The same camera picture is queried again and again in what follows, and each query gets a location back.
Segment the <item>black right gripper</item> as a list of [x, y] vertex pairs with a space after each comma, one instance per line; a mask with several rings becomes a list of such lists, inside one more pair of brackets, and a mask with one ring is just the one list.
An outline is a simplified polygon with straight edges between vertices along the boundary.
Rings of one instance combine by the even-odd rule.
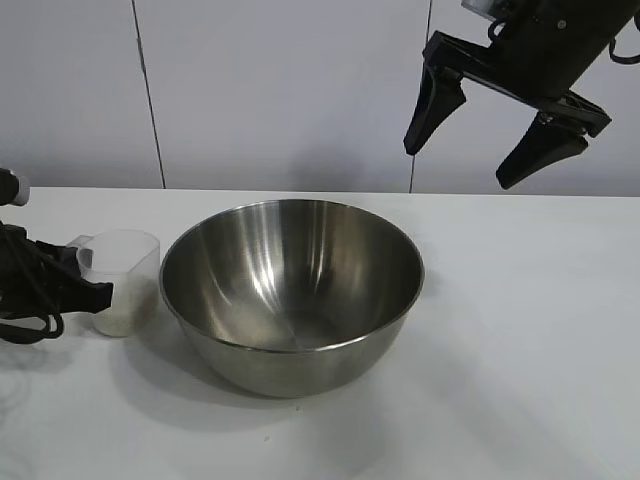
[[554, 163], [580, 155], [585, 135], [611, 121], [604, 110], [572, 92], [596, 58], [608, 51], [618, 64], [637, 56], [615, 54], [616, 37], [639, 20], [636, 1], [465, 1], [489, 23], [489, 45], [436, 31], [423, 50], [417, 103], [403, 144], [416, 155], [435, 130], [466, 102], [463, 79], [536, 109], [526, 133], [496, 171], [503, 189]]

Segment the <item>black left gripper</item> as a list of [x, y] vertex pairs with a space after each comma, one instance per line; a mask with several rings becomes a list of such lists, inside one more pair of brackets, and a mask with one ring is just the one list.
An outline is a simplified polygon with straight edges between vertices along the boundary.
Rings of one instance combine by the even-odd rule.
[[36, 248], [57, 265], [49, 267], [50, 293], [61, 313], [99, 313], [111, 306], [114, 285], [82, 276], [77, 247], [32, 242], [23, 227], [1, 225], [1, 318], [52, 316], [44, 267]]

